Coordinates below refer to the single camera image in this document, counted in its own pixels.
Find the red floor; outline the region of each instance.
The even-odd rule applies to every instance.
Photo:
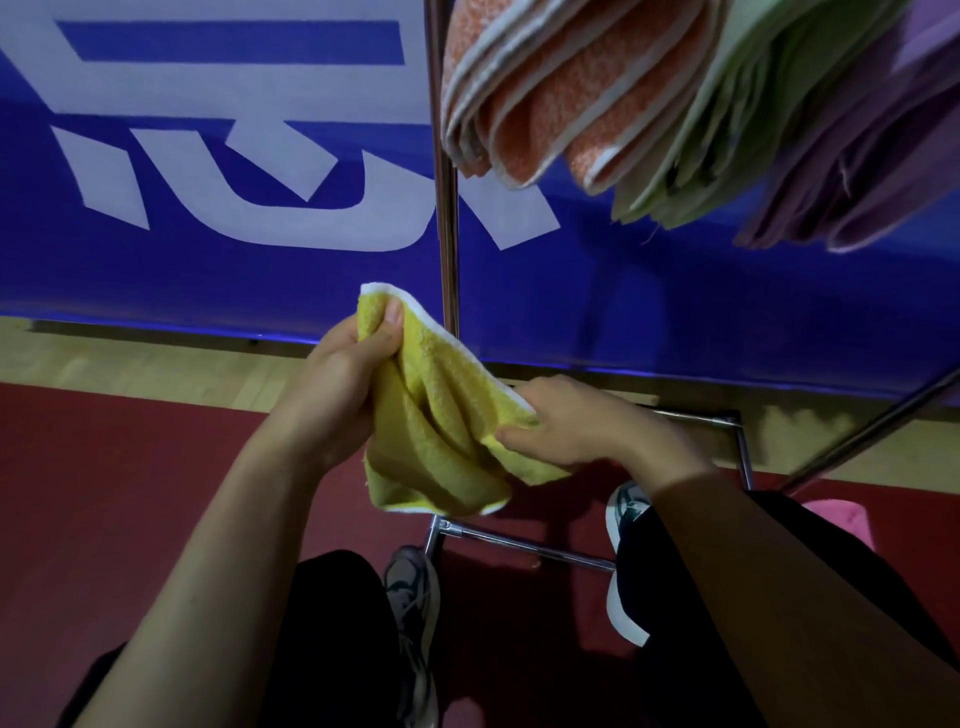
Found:
[[[0,385],[0,725],[51,725],[91,660],[124,641],[262,415]],[[486,527],[611,556],[622,473],[518,494]],[[877,551],[960,647],[960,497],[819,483],[866,506]],[[426,517],[376,511],[359,460],[322,486],[303,555],[351,548],[379,570]],[[448,726],[636,723],[609,577],[449,540],[435,670]]]

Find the towel rack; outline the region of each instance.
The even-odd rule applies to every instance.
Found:
[[[441,136],[441,83],[443,79],[444,45],[452,10],[452,0],[423,0],[423,15],[426,25],[427,67],[430,79],[430,117],[433,126],[433,167],[437,193],[437,235],[440,238],[441,287],[444,299],[444,327],[460,337],[460,274],[459,274],[459,229],[457,223],[457,171],[444,151]],[[848,460],[890,436],[912,421],[926,405],[941,399],[960,383],[960,366],[938,376],[913,394],[897,402],[885,412],[860,427],[850,435],[826,448],[796,471],[787,476],[778,490],[794,496],[806,485],[820,476],[843,465]],[[719,414],[700,414],[670,409],[657,409],[667,418],[680,421],[696,421],[726,429],[732,434],[738,453],[737,466],[741,482],[747,490],[753,490],[754,478],[750,465],[750,453],[743,421],[738,411]],[[443,536],[469,538],[498,546],[516,548],[536,553],[541,557],[563,561],[568,564],[593,569],[613,571],[615,564],[608,559],[599,559],[574,551],[551,548],[524,539],[515,539],[503,534],[434,516],[423,547],[428,557],[434,552]]]

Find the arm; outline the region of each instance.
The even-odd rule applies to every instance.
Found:
[[[630,471],[770,725],[940,726],[960,716],[960,674],[730,487],[683,432],[563,376],[519,392],[541,425],[505,428],[501,442],[559,465],[611,458]]]
[[[78,726],[256,722],[321,478],[372,432],[373,369],[402,339],[402,306],[356,341],[332,329],[244,446],[147,616]]]

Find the gray sneaker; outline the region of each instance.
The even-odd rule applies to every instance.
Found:
[[[640,486],[628,480],[611,493],[607,501],[607,534],[610,536],[610,543],[613,544],[613,551],[620,548],[620,534],[624,529],[636,521],[640,515],[650,507],[650,501],[640,490]],[[610,580],[610,587],[607,589],[607,617],[610,624],[613,625],[620,637],[627,642],[633,643],[638,647],[643,647],[650,634],[639,624],[627,617],[623,610],[623,604],[620,601],[620,591],[616,586],[616,573]]]
[[[401,688],[396,717],[404,728],[436,728],[437,691],[427,661],[440,615],[440,584],[433,564],[415,546],[403,546],[383,574],[400,636]]]

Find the pant leg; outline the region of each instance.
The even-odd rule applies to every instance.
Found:
[[[779,493],[750,493],[828,566],[948,664],[957,659],[900,575],[856,537]],[[651,637],[638,666],[652,709],[664,725],[718,716],[763,725],[696,585],[653,508],[627,528],[617,551],[624,610]]]
[[[98,658],[57,725],[72,726],[123,645]],[[297,565],[259,725],[396,725],[399,646],[373,567],[352,551]]]

